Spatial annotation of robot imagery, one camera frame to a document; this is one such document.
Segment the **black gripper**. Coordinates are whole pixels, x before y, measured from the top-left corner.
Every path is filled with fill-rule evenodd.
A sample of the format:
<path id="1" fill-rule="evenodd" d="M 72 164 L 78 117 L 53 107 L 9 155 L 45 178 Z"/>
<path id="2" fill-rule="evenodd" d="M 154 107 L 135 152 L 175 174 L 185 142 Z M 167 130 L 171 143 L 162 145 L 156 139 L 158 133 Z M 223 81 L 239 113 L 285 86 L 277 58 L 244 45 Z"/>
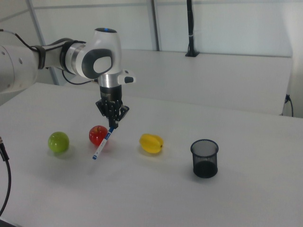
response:
<path id="1" fill-rule="evenodd" d="M 98 110 L 108 119 L 110 128 L 118 128 L 119 122 L 130 110 L 128 106 L 123 105 L 122 86 L 100 87 L 100 96 L 101 100 L 96 102 Z"/>

